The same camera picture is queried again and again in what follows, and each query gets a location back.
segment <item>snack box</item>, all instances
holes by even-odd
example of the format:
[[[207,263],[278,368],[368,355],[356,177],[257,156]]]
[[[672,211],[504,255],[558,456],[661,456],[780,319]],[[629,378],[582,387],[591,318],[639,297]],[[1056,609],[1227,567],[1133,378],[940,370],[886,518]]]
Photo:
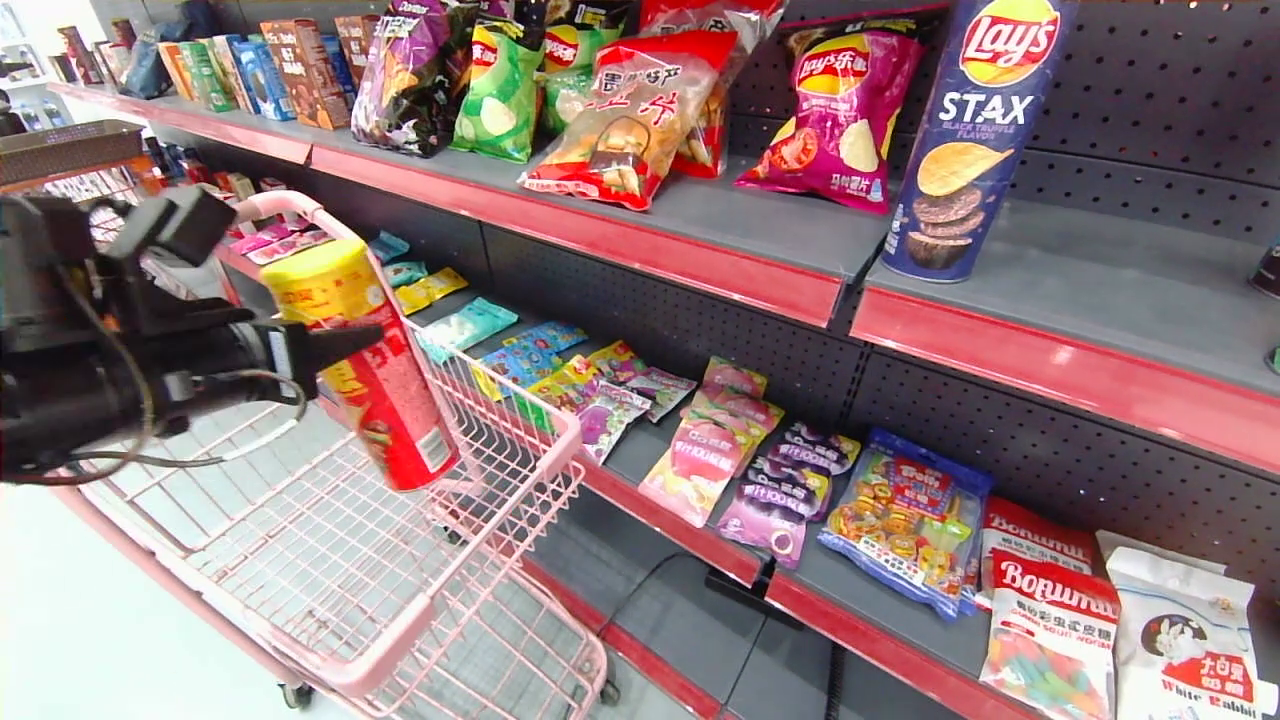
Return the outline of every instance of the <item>snack box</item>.
[[[262,36],[280,70],[298,122],[324,129],[351,126],[351,109],[334,77],[315,20],[269,20]]]
[[[195,40],[179,42],[178,46],[182,47],[182,59],[187,64],[187,73],[191,76],[191,88],[195,91],[200,104],[206,110],[215,113],[234,110],[236,102],[223,92],[223,86],[218,82],[218,74],[214,72],[214,59],[210,56],[209,49],[202,42]]]
[[[232,50],[236,60],[239,61],[241,76],[244,78],[244,90],[253,96],[259,111],[265,118],[273,120],[292,120],[293,102],[280,78],[280,70],[271,60],[271,51],[265,42],[246,40],[233,42]]]
[[[236,60],[236,50],[233,49],[234,44],[244,42],[244,37],[241,35],[218,35],[202,42],[210,47],[214,60],[221,68],[223,77],[225,77],[227,83],[230,86],[232,95],[236,96],[236,104],[247,113],[261,114],[257,101],[244,85],[244,76],[241,73],[239,63]]]
[[[973,272],[1062,56],[1076,3],[956,0],[881,261],[933,282]]]
[[[182,47],[177,42],[156,42],[156,50],[160,53],[164,69],[169,70],[174,90],[183,100],[195,102],[196,94],[191,88],[191,76],[187,74],[187,63],[182,59]]]
[[[374,37],[374,27],[378,26],[379,17],[347,15],[333,19],[333,24],[338,28],[338,41],[342,42],[342,53],[347,56],[347,65],[351,68],[351,77],[356,87],[360,87],[360,81],[365,77],[369,41]]]

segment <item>purple chip bag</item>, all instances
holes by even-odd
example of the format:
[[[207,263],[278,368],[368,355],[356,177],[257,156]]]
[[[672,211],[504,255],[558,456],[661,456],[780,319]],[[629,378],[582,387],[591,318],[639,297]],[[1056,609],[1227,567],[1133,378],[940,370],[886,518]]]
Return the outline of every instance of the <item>purple chip bag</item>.
[[[768,550],[794,570],[804,550],[805,523],[817,507],[803,469],[758,456],[716,529],[731,541]]]

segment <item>cylindrical container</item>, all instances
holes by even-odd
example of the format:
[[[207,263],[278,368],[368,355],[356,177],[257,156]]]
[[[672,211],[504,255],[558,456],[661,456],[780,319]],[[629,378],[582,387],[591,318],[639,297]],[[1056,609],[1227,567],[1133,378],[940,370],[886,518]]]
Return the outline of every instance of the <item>cylindrical container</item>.
[[[97,70],[97,63],[81,38],[79,29],[76,26],[60,27],[58,35],[63,36],[63,44],[67,45],[67,56],[76,68],[76,77],[84,85],[102,85],[102,73]]]
[[[1280,238],[1258,260],[1258,268],[1249,277],[1249,284],[1280,300]]]
[[[1078,3],[956,0],[881,260],[959,282],[991,229]]]
[[[413,360],[393,299],[358,237],[339,237],[262,268],[285,320],[311,328],[380,324],[383,340],[324,370],[360,439],[394,491],[419,489],[453,468],[458,448]]]
[[[129,18],[115,18],[111,20],[111,29],[115,31],[115,41],[133,50],[133,44],[138,41],[138,33],[133,32],[133,23]]]

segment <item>pink shopping cart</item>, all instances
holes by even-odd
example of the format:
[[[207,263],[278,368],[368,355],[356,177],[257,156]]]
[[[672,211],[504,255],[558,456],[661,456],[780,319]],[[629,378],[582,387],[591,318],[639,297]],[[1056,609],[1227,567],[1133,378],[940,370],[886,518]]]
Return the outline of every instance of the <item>pink shopping cart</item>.
[[[297,192],[239,206],[241,219],[282,210],[351,234]],[[600,641],[521,570],[579,492],[576,418],[462,354],[413,354],[461,452],[424,491],[387,489],[320,400],[301,420],[225,410],[150,450],[221,464],[133,465],[56,492],[271,671],[293,707],[312,689],[369,717],[584,717],[617,701]],[[506,386],[549,423],[532,427],[477,383]]]

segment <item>red snack bag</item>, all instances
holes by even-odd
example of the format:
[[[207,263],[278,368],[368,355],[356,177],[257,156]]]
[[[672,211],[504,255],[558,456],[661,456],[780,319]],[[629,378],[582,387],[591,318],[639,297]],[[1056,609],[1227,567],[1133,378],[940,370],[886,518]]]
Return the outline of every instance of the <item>red snack bag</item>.
[[[813,192],[841,205],[888,213],[890,136],[924,55],[934,8],[863,13],[783,26],[795,58],[796,114],[760,163],[736,182],[776,192]]]
[[[648,210],[736,37],[691,31],[604,46],[590,100],[520,183]]]
[[[689,29],[737,32],[719,82],[703,104],[694,129],[681,142],[672,168],[699,178],[724,172],[728,86],[751,51],[782,19],[786,0],[645,0],[640,8],[640,35],[671,35]]]

